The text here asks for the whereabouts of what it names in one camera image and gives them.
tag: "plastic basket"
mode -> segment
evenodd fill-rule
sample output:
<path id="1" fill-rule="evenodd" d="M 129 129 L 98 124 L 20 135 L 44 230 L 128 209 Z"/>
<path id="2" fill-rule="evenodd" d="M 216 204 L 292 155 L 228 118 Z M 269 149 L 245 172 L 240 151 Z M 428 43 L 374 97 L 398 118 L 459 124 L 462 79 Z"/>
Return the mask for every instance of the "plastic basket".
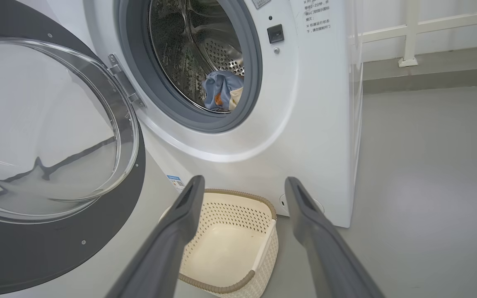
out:
<path id="1" fill-rule="evenodd" d="M 277 215 L 265 198 L 207 189 L 178 278 L 226 298 L 259 298 L 277 258 Z"/>

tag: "clothing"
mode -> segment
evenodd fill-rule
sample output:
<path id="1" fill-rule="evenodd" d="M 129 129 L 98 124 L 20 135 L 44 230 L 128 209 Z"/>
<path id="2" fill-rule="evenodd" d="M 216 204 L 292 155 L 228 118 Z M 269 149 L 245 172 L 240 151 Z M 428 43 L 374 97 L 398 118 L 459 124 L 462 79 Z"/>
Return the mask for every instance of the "clothing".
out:
<path id="1" fill-rule="evenodd" d="M 227 70 L 217 70 L 207 75 L 202 86 L 207 94 L 204 105 L 208 110 L 232 111 L 239 103 L 244 80 Z"/>

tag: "white wall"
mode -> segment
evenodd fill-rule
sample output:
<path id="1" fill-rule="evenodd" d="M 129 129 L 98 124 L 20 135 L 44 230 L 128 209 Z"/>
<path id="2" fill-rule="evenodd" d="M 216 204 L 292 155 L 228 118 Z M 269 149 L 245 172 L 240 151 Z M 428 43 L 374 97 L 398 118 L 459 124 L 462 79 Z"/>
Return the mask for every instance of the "white wall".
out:
<path id="1" fill-rule="evenodd" d="M 364 0 L 364 32 L 403 25 L 409 0 Z M 419 21 L 477 12 L 477 0 L 421 0 Z M 405 38 L 364 43 L 364 62 L 402 57 Z M 477 25 L 417 35 L 416 55 L 477 47 Z"/>

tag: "washing machine door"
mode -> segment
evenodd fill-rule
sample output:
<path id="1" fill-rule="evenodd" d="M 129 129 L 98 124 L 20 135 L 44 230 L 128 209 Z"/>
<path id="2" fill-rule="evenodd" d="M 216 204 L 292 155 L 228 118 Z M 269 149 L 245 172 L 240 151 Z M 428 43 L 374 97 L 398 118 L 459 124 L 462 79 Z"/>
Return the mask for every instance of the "washing machine door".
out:
<path id="1" fill-rule="evenodd" d="M 134 209 L 145 151 L 119 74 L 49 17 L 0 0 L 0 294 L 82 264 Z"/>

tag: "railing post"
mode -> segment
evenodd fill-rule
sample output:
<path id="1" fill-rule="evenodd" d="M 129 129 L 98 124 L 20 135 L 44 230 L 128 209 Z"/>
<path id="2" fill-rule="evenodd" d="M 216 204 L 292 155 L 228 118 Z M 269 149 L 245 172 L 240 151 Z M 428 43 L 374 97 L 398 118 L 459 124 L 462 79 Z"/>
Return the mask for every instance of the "railing post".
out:
<path id="1" fill-rule="evenodd" d="M 419 0 L 407 0 L 405 54 L 399 60 L 399 67 L 417 65 L 415 42 L 419 22 Z"/>

